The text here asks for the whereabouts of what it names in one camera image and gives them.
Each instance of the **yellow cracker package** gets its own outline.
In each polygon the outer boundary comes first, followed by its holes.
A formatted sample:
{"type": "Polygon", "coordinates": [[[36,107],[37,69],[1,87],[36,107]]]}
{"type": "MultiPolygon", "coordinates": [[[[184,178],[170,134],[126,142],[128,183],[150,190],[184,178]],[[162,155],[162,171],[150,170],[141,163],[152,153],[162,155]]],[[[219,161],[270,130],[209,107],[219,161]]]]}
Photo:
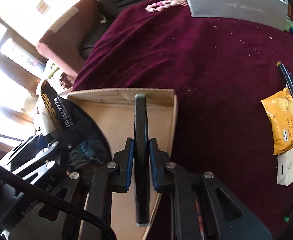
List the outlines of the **yellow cracker package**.
{"type": "Polygon", "coordinates": [[[288,88],[261,101],[272,124],[277,155],[293,147],[293,98],[288,88]]]}

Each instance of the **maroon carpet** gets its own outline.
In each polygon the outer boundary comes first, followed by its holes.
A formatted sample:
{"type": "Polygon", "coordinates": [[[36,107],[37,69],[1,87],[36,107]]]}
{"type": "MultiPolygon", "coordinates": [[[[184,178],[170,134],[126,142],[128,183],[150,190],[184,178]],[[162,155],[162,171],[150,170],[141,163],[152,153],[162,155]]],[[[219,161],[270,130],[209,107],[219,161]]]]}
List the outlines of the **maroon carpet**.
{"type": "MultiPolygon", "coordinates": [[[[260,100],[284,88],[278,61],[293,73],[293,36],[237,19],[193,18],[188,7],[148,13],[144,8],[152,2],[122,12],[75,89],[175,89],[172,160],[192,172],[213,171],[278,236],[293,207],[293,183],[276,183],[272,129],[260,100]]],[[[161,232],[170,225],[165,211],[168,198],[153,239],[169,236],[169,228],[161,232]]]]}

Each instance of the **white wall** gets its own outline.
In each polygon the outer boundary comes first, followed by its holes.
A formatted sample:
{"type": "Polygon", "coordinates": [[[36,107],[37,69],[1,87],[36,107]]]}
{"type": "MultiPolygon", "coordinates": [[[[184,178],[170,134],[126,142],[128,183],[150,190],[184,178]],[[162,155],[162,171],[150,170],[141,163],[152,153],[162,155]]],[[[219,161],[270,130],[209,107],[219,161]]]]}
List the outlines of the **white wall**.
{"type": "Polygon", "coordinates": [[[44,0],[50,9],[37,11],[40,0],[0,0],[0,17],[31,44],[36,45],[46,30],[79,0],[44,0]]]}

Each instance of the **green object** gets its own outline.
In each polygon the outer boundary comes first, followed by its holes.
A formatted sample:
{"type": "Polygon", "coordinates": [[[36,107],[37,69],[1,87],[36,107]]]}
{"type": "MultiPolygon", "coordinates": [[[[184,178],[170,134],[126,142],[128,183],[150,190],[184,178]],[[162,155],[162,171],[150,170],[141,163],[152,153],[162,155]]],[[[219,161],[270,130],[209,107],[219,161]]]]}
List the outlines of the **green object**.
{"type": "Polygon", "coordinates": [[[293,21],[289,17],[287,17],[287,24],[285,25],[284,29],[287,32],[290,32],[290,28],[293,28],[293,21]]]}
{"type": "Polygon", "coordinates": [[[54,73],[58,71],[59,69],[60,69],[59,66],[56,63],[52,62],[51,65],[49,66],[49,70],[48,70],[49,75],[47,79],[50,79],[51,77],[53,77],[54,73]]]}

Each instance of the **window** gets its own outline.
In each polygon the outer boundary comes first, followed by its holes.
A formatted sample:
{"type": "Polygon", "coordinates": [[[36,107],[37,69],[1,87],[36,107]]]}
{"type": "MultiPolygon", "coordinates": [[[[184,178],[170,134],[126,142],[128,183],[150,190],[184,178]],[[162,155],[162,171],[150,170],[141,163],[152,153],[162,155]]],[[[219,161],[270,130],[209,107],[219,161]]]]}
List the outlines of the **window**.
{"type": "Polygon", "coordinates": [[[0,19],[0,142],[15,147],[34,135],[35,88],[45,62],[0,19]]]}

